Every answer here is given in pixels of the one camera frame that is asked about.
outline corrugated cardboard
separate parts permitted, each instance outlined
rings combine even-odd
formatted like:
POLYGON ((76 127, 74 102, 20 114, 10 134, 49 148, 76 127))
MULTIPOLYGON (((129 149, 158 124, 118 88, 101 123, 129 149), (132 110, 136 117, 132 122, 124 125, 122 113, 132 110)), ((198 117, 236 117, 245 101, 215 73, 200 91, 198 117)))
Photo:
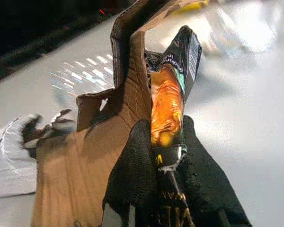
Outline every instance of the corrugated cardboard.
POLYGON ((111 33, 115 89, 79 96, 77 131, 39 144, 32 226, 72 227, 74 221, 83 227, 101 224, 108 176, 130 129, 151 115, 145 31, 193 1, 139 0, 116 19, 111 33), (96 119, 100 122, 90 128, 96 119))

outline white surface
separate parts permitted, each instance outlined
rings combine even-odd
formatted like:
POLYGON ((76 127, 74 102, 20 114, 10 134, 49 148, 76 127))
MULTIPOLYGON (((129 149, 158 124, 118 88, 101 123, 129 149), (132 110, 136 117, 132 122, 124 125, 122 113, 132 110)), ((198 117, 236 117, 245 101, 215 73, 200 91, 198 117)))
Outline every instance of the white surface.
MULTIPOLYGON (((271 10, 280 10, 277 42, 263 53, 224 60, 203 57, 186 105, 197 136, 226 172, 255 227, 284 226, 284 1, 274 2, 263 14, 269 21, 275 17, 271 10)), ((62 109, 49 73, 63 61, 110 50, 112 24, 97 26, 1 82, 0 127, 30 113, 48 122, 62 109)), ((160 32, 154 38, 160 40, 160 32)), ((28 226, 33 198, 0 199, 0 227, 28 226)))

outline black glove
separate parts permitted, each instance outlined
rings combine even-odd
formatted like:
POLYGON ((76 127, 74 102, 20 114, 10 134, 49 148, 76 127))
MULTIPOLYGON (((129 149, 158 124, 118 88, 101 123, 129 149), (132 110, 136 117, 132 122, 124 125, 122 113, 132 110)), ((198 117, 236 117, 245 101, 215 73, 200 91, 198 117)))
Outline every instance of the black glove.
MULTIPOLYGON (((180 164, 177 171, 183 173, 196 227, 251 226, 225 173, 196 137, 194 122, 188 116, 184 116, 183 129, 188 163, 180 164)), ((129 204, 134 206, 136 226, 156 223, 152 214, 158 188, 150 137, 148 121, 138 121, 109 176, 103 200, 103 208, 108 203, 116 213, 128 211, 129 204)))

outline cardboard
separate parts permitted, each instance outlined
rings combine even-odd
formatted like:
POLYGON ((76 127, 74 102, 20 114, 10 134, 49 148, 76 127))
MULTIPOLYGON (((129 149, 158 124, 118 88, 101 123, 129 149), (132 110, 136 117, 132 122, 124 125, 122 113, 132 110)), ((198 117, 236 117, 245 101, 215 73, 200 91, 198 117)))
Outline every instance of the cardboard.
POLYGON ((40 142, 31 226, 72 227, 75 221, 82 227, 101 224, 108 176, 130 129, 151 115, 145 31, 193 1, 139 0, 115 20, 111 33, 115 89, 79 96, 77 131, 67 138, 40 142))

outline cardboard piece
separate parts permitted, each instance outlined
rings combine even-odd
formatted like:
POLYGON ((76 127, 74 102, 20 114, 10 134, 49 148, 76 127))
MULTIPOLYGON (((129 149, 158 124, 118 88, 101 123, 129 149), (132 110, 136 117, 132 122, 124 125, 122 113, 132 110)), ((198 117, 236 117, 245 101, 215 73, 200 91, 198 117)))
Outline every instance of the cardboard piece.
POLYGON ((111 33, 115 89, 79 96, 77 131, 67 138, 40 142, 31 226, 72 227, 75 221, 83 227, 101 224, 108 176, 130 129, 151 115, 145 31, 193 1, 139 0, 115 20, 111 33))

